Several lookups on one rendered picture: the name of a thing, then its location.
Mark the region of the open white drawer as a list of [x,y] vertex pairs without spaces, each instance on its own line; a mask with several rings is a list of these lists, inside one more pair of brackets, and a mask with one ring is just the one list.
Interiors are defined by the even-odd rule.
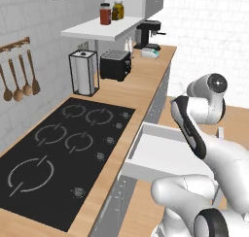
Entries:
[[213,172],[193,154],[180,129],[149,122],[141,124],[122,174],[150,183],[167,176],[192,174],[214,180]]

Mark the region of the grey base cupboard run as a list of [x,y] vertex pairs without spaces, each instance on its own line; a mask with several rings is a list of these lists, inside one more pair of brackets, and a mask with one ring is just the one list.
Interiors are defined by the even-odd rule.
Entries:
[[167,97],[168,81],[170,75],[170,67],[167,67],[165,73],[162,77],[160,85],[157,92],[151,102],[151,105],[147,111],[144,120],[150,123],[158,123],[160,119],[161,112],[165,105],[165,100]]

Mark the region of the black toaster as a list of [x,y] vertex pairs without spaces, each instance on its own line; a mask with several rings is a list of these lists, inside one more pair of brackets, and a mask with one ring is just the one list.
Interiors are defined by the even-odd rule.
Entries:
[[100,56],[100,77],[122,82],[131,70],[129,51],[108,50]]

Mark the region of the white paper towel roll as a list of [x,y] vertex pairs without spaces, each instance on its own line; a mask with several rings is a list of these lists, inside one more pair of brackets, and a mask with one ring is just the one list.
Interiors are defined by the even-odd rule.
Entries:
[[89,51],[76,52],[76,71],[79,92],[90,95],[94,92],[93,85],[93,53]]

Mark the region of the white and teal small box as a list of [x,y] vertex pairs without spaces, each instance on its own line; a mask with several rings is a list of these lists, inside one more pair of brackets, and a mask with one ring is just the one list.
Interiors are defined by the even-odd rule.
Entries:
[[160,56],[160,53],[156,51],[155,49],[143,48],[140,51],[140,55],[142,57],[158,58]]

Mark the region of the black coffee machine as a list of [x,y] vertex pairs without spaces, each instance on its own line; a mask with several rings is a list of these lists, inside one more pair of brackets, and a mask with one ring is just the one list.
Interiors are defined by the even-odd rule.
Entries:
[[162,35],[162,32],[160,32],[160,26],[161,22],[158,20],[145,20],[137,25],[135,31],[136,45],[134,47],[139,50],[148,48],[159,51],[160,46],[158,44],[150,44],[149,37]]

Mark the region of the grey cabinet front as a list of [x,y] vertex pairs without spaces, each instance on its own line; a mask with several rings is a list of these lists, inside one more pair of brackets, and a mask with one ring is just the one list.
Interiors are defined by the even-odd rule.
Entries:
[[136,183],[136,179],[124,175],[115,181],[109,193],[112,200],[104,219],[98,224],[98,216],[89,237],[118,237]]

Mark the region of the wooden spatula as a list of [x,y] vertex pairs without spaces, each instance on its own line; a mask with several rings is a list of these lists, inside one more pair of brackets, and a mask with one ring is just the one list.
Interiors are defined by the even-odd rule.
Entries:
[[38,94],[41,90],[40,85],[35,77],[35,72],[34,72],[34,65],[33,65],[33,60],[32,60],[32,56],[31,56],[31,51],[27,50],[27,57],[28,57],[28,61],[29,61],[29,65],[31,68],[31,72],[32,72],[32,76],[33,76],[33,81],[32,81],[32,92],[34,95]]

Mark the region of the black hob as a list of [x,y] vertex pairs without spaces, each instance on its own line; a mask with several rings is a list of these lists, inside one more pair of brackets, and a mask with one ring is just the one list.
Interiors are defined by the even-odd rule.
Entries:
[[[66,232],[133,113],[131,108],[67,99],[0,157],[0,208]],[[115,142],[108,144],[107,137]],[[98,152],[104,160],[96,158]],[[84,195],[75,196],[75,187]]]

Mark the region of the red jar with black lid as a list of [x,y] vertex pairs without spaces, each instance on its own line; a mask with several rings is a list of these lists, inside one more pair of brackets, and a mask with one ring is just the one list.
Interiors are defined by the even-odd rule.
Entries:
[[111,23],[111,8],[109,3],[100,4],[99,14],[102,25],[109,25]]

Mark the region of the wooden spoon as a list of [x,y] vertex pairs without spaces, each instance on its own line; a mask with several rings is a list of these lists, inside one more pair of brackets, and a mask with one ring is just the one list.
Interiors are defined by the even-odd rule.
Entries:
[[4,77],[4,73],[2,70],[2,66],[0,65],[0,76],[2,77],[3,83],[4,83],[4,87],[5,87],[5,91],[3,94],[3,98],[5,101],[11,101],[13,98],[13,93],[8,89],[5,77]]
[[32,92],[32,87],[28,83],[28,80],[27,80],[27,77],[26,77],[25,68],[24,68],[24,62],[23,62],[23,58],[22,58],[21,54],[18,56],[18,60],[19,60],[19,63],[20,63],[20,67],[21,67],[24,79],[25,79],[25,84],[24,84],[24,86],[22,88],[23,94],[26,95],[26,96],[29,96],[31,94],[31,92]]
[[23,98],[23,91],[18,86],[18,80],[17,80],[17,76],[16,76],[16,72],[15,72],[15,67],[14,67],[14,64],[13,64],[13,60],[9,59],[8,63],[9,63],[9,66],[10,66],[10,69],[11,69],[11,72],[12,72],[12,75],[13,75],[13,78],[14,78],[14,81],[15,81],[15,84],[16,84],[16,90],[14,92],[14,99],[19,102]]

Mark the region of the yellow jar with black lid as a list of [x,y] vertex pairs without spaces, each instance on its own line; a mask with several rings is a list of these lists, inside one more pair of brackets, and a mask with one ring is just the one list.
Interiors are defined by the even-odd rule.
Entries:
[[119,19],[123,19],[124,14],[125,14],[125,8],[123,5],[123,1],[122,0],[115,0],[114,7],[118,10]]

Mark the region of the white wall shelf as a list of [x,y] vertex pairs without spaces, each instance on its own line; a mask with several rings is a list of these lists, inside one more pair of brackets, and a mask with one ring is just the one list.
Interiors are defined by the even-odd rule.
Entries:
[[77,39],[115,42],[142,21],[142,17],[124,17],[120,20],[113,20],[109,25],[102,25],[98,17],[62,30],[60,35]]

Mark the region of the wooden utensil rail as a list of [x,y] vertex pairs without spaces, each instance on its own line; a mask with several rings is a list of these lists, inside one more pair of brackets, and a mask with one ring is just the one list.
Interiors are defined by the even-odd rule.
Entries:
[[12,50],[14,48],[19,48],[19,47],[21,47],[21,46],[23,46],[25,44],[30,44],[30,38],[29,37],[24,37],[21,40],[12,42],[12,43],[4,45],[4,46],[1,46],[0,47],[0,53],[3,52],[3,51],[10,51],[10,50]]

